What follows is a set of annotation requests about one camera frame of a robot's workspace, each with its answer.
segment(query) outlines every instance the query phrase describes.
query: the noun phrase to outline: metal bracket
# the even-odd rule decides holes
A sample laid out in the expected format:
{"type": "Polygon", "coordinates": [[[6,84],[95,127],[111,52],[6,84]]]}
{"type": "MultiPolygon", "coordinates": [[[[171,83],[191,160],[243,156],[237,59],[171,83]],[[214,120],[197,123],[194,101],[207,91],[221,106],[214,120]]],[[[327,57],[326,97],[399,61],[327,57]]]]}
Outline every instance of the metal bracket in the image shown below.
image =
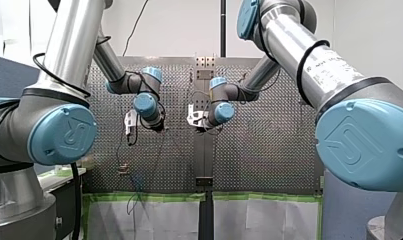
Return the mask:
{"type": "Polygon", "coordinates": [[[212,187],[213,178],[212,177],[197,177],[195,179],[195,184],[197,187],[212,187]]]}
{"type": "Polygon", "coordinates": [[[194,104],[188,105],[188,117],[186,120],[188,121],[189,125],[194,127],[203,127],[203,119],[208,117],[207,111],[194,111],[194,104]]]}
{"type": "Polygon", "coordinates": [[[130,110],[126,113],[124,118],[124,126],[126,129],[126,136],[132,136],[135,133],[135,127],[139,125],[138,114],[135,109],[130,110]]]}
{"type": "Polygon", "coordinates": [[[195,66],[196,80],[210,81],[214,78],[216,64],[214,57],[198,57],[195,66]]]}

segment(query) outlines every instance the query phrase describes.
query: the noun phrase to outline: white wall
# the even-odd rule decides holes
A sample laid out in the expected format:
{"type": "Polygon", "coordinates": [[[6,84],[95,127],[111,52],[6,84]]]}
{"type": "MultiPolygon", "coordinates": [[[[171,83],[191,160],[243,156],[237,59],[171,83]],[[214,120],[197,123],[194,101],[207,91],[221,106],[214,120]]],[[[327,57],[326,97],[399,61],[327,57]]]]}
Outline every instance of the white wall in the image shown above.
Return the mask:
{"type": "MultiPolygon", "coordinates": [[[[145,0],[115,0],[104,13],[102,26],[111,35],[117,54],[123,52],[127,36],[145,0]]],[[[315,7],[320,38],[331,40],[333,1],[311,0],[315,7]]],[[[236,22],[241,0],[227,1],[228,57],[262,57],[252,42],[240,40],[236,22]]],[[[220,55],[219,0],[150,0],[130,41],[132,56],[211,56],[220,55]]]]}
{"type": "MultiPolygon", "coordinates": [[[[105,11],[102,26],[105,34],[112,36],[110,43],[117,55],[122,55],[144,1],[114,0],[113,6],[105,11]]],[[[333,0],[310,2],[319,19],[317,35],[331,40],[333,0]]],[[[227,55],[262,57],[263,53],[253,43],[237,37],[240,4],[241,0],[227,1],[227,55]]],[[[0,6],[0,55],[5,42],[4,57],[32,64],[31,56],[46,49],[55,12],[47,0],[0,0],[0,6]]],[[[127,51],[127,56],[213,54],[220,54],[219,0],[149,0],[127,51]]]]}
{"type": "Polygon", "coordinates": [[[335,0],[334,49],[366,76],[403,89],[403,0],[335,0]]]}

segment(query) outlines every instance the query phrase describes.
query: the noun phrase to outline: metal stand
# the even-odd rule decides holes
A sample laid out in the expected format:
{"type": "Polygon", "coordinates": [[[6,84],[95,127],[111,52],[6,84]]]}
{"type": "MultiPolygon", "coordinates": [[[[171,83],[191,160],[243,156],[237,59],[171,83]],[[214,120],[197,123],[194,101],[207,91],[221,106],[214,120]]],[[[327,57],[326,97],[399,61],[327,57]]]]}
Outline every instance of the metal stand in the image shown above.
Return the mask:
{"type": "Polygon", "coordinates": [[[33,168],[0,174],[0,240],[55,239],[55,197],[33,168]]]}
{"type": "Polygon", "coordinates": [[[369,240],[399,240],[403,238],[403,193],[397,193],[387,214],[371,219],[367,224],[369,240]]]}
{"type": "MultiPolygon", "coordinates": [[[[209,92],[210,80],[215,75],[214,57],[199,57],[194,68],[194,87],[204,93],[209,92]]],[[[193,99],[194,111],[208,111],[209,98],[197,94],[193,99]]],[[[213,148],[215,136],[203,133],[195,136],[195,184],[198,192],[204,192],[205,201],[200,204],[199,211],[199,240],[214,239],[214,204],[213,204],[213,148]]]]}

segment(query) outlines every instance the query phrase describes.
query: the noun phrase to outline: robotic arm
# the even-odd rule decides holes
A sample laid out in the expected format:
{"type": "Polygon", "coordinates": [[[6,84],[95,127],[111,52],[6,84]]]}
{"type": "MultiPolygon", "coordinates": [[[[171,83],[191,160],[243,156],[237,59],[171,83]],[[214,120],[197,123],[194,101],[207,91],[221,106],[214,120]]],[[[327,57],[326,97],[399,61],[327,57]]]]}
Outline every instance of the robotic arm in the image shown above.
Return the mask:
{"type": "Polygon", "coordinates": [[[118,61],[106,37],[99,30],[98,44],[95,47],[94,59],[107,78],[105,83],[112,94],[137,94],[131,110],[125,120],[126,134],[138,124],[137,116],[143,126],[160,132],[164,128],[165,111],[159,103],[160,85],[163,82],[161,70],[154,67],[142,69],[142,73],[125,71],[118,61]]]}
{"type": "Polygon", "coordinates": [[[384,77],[361,74],[317,39],[315,28],[314,9],[304,0],[244,0],[238,35],[267,56],[242,87],[211,80],[213,107],[200,113],[202,122],[213,128],[229,121],[228,101],[245,100],[241,92],[255,100],[252,90],[282,67],[317,112],[316,148],[325,166],[351,186],[403,192],[403,91],[384,77]]]}
{"type": "Polygon", "coordinates": [[[146,126],[163,128],[160,110],[161,71],[123,70],[100,30],[104,8],[111,1],[63,1],[57,13],[36,84],[18,99],[0,99],[0,166],[39,163],[69,164],[91,148],[96,122],[84,90],[92,57],[105,74],[107,90],[138,94],[134,108],[146,126]]]}

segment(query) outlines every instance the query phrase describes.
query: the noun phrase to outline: pegboard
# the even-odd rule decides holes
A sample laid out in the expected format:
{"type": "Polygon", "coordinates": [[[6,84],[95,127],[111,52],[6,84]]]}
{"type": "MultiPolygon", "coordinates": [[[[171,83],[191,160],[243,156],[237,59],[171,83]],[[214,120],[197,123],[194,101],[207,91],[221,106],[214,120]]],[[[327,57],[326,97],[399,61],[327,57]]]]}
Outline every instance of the pegboard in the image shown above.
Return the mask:
{"type": "MultiPolygon", "coordinates": [[[[216,58],[216,75],[236,82],[258,60],[216,58]]],[[[146,66],[163,71],[160,96],[168,130],[155,133],[139,128],[137,145],[128,147],[121,138],[123,116],[132,107],[134,95],[109,94],[105,78],[93,66],[89,101],[98,122],[98,138],[92,150],[95,168],[84,181],[86,191],[196,191],[197,133],[186,122],[195,59],[126,57],[121,62],[131,71],[146,66]],[[130,166],[129,174],[119,175],[118,168],[125,163],[130,166]]],[[[214,159],[208,161],[213,162],[214,190],[318,193],[323,166],[315,156],[315,113],[299,102],[293,81],[282,72],[258,101],[235,103],[236,116],[214,140],[214,159]]]]}
{"type": "MultiPolygon", "coordinates": [[[[217,59],[216,74],[237,83],[257,62],[217,59]]],[[[214,190],[320,194],[323,165],[314,147],[315,111],[301,104],[289,75],[282,70],[258,101],[234,105],[236,116],[214,145],[214,190]]]]}
{"type": "Polygon", "coordinates": [[[166,108],[166,132],[138,127],[138,141],[129,147],[124,137],[124,115],[135,95],[113,95],[105,89],[101,70],[92,66],[89,76],[91,110],[98,122],[92,148],[95,168],[84,179],[85,191],[194,192],[194,129],[186,124],[187,99],[192,92],[192,58],[121,58],[126,70],[160,68],[163,84],[160,102],[166,108]],[[128,174],[118,174],[120,166],[128,174]]]}

